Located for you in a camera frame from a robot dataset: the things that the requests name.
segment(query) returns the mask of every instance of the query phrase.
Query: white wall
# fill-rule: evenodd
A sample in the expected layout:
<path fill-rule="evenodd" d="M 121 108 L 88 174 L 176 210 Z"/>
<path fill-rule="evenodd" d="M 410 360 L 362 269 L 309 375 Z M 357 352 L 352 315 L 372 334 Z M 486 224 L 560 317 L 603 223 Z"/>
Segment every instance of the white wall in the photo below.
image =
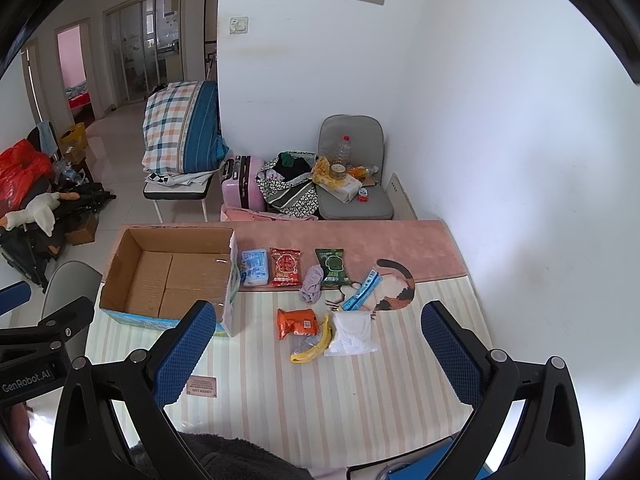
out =
<path fill-rule="evenodd" d="M 222 132 L 236 153 L 269 159 L 318 146 L 322 121 L 365 114 L 383 126 L 423 0 L 219 0 Z M 229 19 L 248 16 L 248 34 Z"/>
<path fill-rule="evenodd" d="M 640 416 L 640 89 L 568 0 L 426 11 L 386 176 L 451 228 L 494 344 L 568 362 L 598 478 Z"/>
<path fill-rule="evenodd" d="M 22 59 L 16 56 L 0 79 L 0 152 L 25 139 L 36 123 L 24 83 Z M 22 279 L 0 256 L 0 288 Z M 12 313 L 0 316 L 0 328 L 9 326 Z"/>
<path fill-rule="evenodd" d="M 107 110 L 116 102 L 111 86 L 107 55 L 104 43 L 105 10 L 116 7 L 129 0 L 65 0 L 46 18 L 33 35 L 37 38 L 42 60 L 42 76 L 45 92 L 52 113 L 52 121 L 57 133 L 63 133 L 68 125 L 69 112 L 66 108 L 65 94 L 62 89 L 62 75 L 56 59 L 57 28 L 85 18 L 90 19 L 92 38 L 92 57 L 98 83 L 98 96 L 92 96 L 92 103 L 101 110 Z M 180 45 L 185 50 L 186 80 L 204 79 L 204 46 L 203 20 L 204 0 L 184 0 L 185 22 L 182 24 L 183 35 Z"/>

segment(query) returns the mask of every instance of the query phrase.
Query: glass sliding door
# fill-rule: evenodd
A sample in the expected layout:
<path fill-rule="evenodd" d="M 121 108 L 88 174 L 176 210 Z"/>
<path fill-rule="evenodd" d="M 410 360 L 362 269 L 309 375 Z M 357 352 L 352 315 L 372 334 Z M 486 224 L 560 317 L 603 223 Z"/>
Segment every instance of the glass sliding door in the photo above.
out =
<path fill-rule="evenodd" d="M 113 67 L 113 89 L 116 95 L 116 103 L 122 104 L 129 101 L 129 90 L 124 77 L 124 56 L 122 55 L 122 36 L 120 34 L 120 13 L 114 12 L 107 16 L 107 26 L 110 31 L 110 52 Z"/>
<path fill-rule="evenodd" d="M 180 0 L 143 0 L 107 15 L 119 105 L 147 98 L 158 84 L 184 80 Z"/>
<path fill-rule="evenodd" d="M 180 0 L 156 0 L 156 39 L 161 82 L 183 81 Z"/>

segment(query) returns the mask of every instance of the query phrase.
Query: stuffed goose toy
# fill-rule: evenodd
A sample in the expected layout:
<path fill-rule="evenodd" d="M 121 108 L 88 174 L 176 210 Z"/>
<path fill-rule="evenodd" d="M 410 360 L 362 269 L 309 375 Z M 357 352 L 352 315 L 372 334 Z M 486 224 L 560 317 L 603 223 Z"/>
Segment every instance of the stuffed goose toy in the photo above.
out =
<path fill-rule="evenodd" d="M 60 200 L 78 200 L 78 193 L 43 193 L 34 197 L 25 209 L 11 211 L 0 218 L 0 227 L 10 231 L 14 227 L 36 222 L 47 236 L 51 236 L 56 219 L 53 211 L 60 205 Z"/>

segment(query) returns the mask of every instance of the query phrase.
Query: plastic bottle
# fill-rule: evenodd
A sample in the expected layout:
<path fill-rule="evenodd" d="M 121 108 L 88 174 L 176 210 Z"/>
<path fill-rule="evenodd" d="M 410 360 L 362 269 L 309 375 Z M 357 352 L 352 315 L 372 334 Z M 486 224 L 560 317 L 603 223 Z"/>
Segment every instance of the plastic bottle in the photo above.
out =
<path fill-rule="evenodd" d="M 334 158 L 331 164 L 341 164 L 345 168 L 351 163 L 351 142 L 349 136 L 344 136 L 338 144 L 335 145 Z"/>

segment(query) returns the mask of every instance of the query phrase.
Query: towel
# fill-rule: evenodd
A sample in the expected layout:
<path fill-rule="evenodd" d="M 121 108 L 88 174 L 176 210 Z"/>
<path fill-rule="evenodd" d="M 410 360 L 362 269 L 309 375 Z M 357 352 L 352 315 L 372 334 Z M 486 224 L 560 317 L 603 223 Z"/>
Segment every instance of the towel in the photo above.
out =
<path fill-rule="evenodd" d="M 58 150 L 58 144 L 49 126 L 49 121 L 38 123 L 38 131 L 40 132 L 40 151 L 47 156 L 54 156 Z"/>
<path fill-rule="evenodd" d="M 324 271 L 319 265 L 310 267 L 300 289 L 300 299 L 305 303 L 315 303 L 320 298 L 321 282 Z"/>
<path fill-rule="evenodd" d="M 180 433 L 181 439 L 213 480 L 313 480 L 306 469 L 235 438 L 213 434 Z M 133 463 L 144 474 L 160 480 L 142 444 L 130 450 Z"/>

